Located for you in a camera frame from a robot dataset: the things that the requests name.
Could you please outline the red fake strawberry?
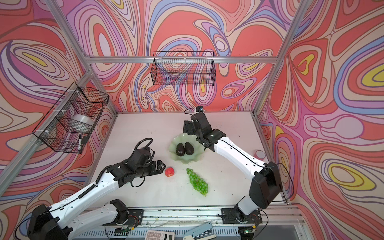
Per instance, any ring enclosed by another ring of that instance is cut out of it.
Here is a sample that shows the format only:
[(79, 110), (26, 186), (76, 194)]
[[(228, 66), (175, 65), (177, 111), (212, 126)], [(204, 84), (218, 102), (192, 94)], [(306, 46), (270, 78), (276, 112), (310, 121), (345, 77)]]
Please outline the red fake strawberry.
[(169, 167), (165, 170), (166, 177), (172, 177), (175, 174), (175, 170), (172, 167)]

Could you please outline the dark fake avocado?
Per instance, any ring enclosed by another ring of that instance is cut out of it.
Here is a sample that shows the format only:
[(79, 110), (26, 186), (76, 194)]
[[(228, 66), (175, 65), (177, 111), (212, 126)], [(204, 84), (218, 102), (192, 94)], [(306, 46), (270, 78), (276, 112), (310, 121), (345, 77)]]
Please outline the dark fake avocado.
[(176, 154), (177, 156), (179, 157), (182, 157), (185, 155), (185, 147), (183, 145), (183, 143), (179, 143), (177, 146), (176, 146)]
[(185, 143), (185, 150), (185, 153), (189, 156), (193, 155), (195, 152), (194, 146), (189, 142)]

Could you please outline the green fake grape bunch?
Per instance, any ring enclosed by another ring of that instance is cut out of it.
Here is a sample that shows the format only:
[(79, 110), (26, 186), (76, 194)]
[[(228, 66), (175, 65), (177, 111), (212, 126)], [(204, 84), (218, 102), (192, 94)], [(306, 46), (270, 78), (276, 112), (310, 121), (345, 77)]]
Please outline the green fake grape bunch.
[(189, 181), (193, 186), (194, 190), (198, 191), (201, 195), (206, 196), (209, 191), (208, 183), (201, 178), (193, 169), (187, 168), (187, 175)]

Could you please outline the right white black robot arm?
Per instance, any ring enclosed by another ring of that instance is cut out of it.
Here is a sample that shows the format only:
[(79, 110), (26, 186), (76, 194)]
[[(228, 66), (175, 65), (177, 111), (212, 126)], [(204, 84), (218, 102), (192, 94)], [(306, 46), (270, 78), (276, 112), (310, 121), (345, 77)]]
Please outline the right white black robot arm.
[(189, 121), (184, 121), (183, 133), (196, 136), (204, 149), (226, 158), (251, 180), (249, 193), (233, 208), (234, 220), (244, 223), (254, 211), (266, 209), (283, 191), (277, 164), (265, 163), (238, 147), (227, 135), (213, 129), (204, 113), (203, 106), (194, 108)]

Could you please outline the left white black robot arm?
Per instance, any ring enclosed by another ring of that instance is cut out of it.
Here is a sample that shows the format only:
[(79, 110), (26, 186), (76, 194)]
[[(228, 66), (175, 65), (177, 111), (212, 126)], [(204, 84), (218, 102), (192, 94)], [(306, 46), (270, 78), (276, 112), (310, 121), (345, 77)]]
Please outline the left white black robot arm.
[(132, 216), (119, 199), (96, 210), (86, 210), (102, 197), (132, 184), (136, 178), (144, 180), (163, 173), (166, 165), (160, 160), (154, 161), (152, 142), (152, 138), (141, 140), (139, 143), (146, 143), (145, 146), (136, 145), (127, 159), (104, 167), (95, 181), (70, 197), (49, 207), (36, 207), (31, 217), (21, 222), (22, 225), (29, 223), (27, 237), (30, 240), (73, 240), (99, 226), (126, 225)]

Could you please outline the green scalloped fruit bowl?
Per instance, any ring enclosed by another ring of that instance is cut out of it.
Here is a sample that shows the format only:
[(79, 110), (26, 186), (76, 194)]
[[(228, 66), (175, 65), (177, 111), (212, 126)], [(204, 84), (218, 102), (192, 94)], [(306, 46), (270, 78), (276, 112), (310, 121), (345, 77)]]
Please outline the green scalloped fruit bowl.
[(185, 165), (199, 161), (204, 152), (205, 148), (197, 141), (195, 135), (180, 134), (169, 146), (171, 159)]

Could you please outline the white calculator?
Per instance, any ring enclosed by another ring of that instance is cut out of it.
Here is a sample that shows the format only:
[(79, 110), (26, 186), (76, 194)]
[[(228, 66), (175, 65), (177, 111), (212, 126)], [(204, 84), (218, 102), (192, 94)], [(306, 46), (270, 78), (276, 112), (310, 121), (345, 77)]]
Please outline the white calculator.
[(145, 235), (145, 240), (175, 240), (175, 233), (148, 230)]

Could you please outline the pink tape roll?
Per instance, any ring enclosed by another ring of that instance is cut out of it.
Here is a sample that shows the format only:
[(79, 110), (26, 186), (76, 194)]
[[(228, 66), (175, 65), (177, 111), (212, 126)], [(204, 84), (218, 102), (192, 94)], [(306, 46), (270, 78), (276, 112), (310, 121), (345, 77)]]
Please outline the pink tape roll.
[(266, 153), (263, 150), (256, 150), (254, 153), (256, 159), (264, 161), (266, 159)]

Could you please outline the grey stapler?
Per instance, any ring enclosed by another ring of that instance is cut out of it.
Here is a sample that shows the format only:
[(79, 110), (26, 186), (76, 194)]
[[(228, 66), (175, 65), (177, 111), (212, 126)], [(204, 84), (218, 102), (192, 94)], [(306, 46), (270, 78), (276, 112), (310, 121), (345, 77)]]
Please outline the grey stapler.
[(217, 236), (213, 233), (211, 222), (204, 223), (185, 233), (183, 240), (212, 240)]

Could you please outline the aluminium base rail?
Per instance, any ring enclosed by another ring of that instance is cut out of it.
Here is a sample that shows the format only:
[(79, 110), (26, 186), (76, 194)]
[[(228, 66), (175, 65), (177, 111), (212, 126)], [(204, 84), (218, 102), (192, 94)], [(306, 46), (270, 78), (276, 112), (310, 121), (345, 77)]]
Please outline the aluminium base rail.
[[(188, 206), (188, 207), (139, 207), (144, 210), (138, 228), (156, 227), (196, 227), (211, 222), (214, 227), (224, 226), (222, 218), (218, 215), (223, 208), (233, 208), (231, 205), (223, 206)], [(306, 225), (301, 210), (293, 205), (272, 204), (261, 210), (262, 225)]]

